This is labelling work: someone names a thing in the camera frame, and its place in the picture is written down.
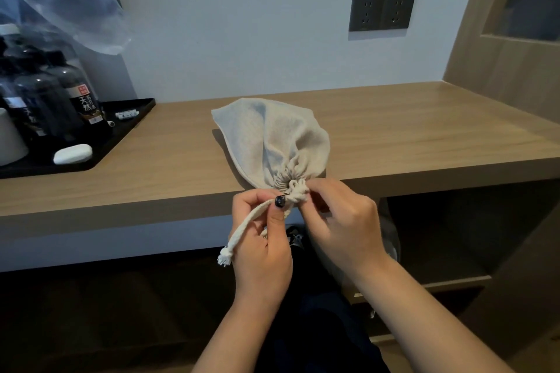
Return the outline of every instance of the right hand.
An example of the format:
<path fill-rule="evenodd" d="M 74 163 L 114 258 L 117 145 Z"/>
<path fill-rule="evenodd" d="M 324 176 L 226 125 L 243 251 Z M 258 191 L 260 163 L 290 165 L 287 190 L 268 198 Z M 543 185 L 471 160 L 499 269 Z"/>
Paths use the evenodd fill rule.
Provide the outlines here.
<path fill-rule="evenodd" d="M 389 256 L 383 248 L 375 202 L 332 178 L 308 180 L 306 185 L 311 193 L 300 211 L 330 260 L 350 278 L 384 264 Z M 328 211 L 332 216 L 320 214 Z"/>

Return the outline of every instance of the soap bar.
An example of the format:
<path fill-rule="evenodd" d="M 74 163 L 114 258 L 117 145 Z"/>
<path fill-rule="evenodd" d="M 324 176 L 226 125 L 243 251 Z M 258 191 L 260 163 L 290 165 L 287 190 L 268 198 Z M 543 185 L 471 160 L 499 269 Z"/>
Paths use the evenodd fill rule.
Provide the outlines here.
<path fill-rule="evenodd" d="M 94 152 L 90 145 L 82 143 L 80 145 L 65 147 L 64 149 L 56 151 L 54 157 L 52 158 L 52 162 L 57 165 L 82 163 L 91 158 L 93 153 Z"/>

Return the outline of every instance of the black tray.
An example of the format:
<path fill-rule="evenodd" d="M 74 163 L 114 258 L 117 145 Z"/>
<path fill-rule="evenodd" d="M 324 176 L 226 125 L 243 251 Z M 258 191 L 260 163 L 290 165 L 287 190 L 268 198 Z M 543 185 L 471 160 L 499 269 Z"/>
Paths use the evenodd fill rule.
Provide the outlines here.
<path fill-rule="evenodd" d="M 113 135 L 107 137 L 97 144 L 92 144 L 93 156 L 88 161 L 78 164 L 54 165 L 51 163 L 40 163 L 37 160 L 26 156 L 14 163 L 0 167 L 0 179 L 11 177 L 24 177 L 27 175 L 42 175 L 68 173 L 73 171 L 84 171 L 95 167 L 99 161 L 113 149 L 124 136 L 132 130 L 136 124 L 143 119 L 148 112 L 156 105 L 155 99 L 134 99 L 131 101 L 103 102 L 103 109 L 107 114 L 107 120 L 114 121 Z M 122 112 L 129 109 L 136 109 L 140 112 L 136 117 L 120 121 L 116 118 L 115 112 Z"/>

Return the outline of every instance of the fingernail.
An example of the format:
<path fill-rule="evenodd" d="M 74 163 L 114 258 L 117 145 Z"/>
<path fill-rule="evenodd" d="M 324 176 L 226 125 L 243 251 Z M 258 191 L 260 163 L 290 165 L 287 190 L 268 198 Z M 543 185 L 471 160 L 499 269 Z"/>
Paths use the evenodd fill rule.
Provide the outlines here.
<path fill-rule="evenodd" d="M 278 208 L 283 208 L 284 205 L 286 205 L 285 195 L 276 196 L 276 199 L 274 200 L 274 205 L 276 205 Z"/>

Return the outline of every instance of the drawstring bag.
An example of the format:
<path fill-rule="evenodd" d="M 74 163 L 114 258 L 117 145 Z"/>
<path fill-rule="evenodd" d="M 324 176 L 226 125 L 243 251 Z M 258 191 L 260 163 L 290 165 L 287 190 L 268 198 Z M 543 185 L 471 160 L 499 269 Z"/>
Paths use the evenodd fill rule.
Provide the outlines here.
<path fill-rule="evenodd" d="M 266 99 L 241 98 L 212 110 L 237 171 L 256 188 L 274 188 L 286 195 L 286 216 L 309 192 L 305 180 L 325 171 L 329 135 L 313 111 Z M 274 200 L 251 211 L 220 251 L 218 264 L 229 265 L 235 245 L 251 221 Z"/>

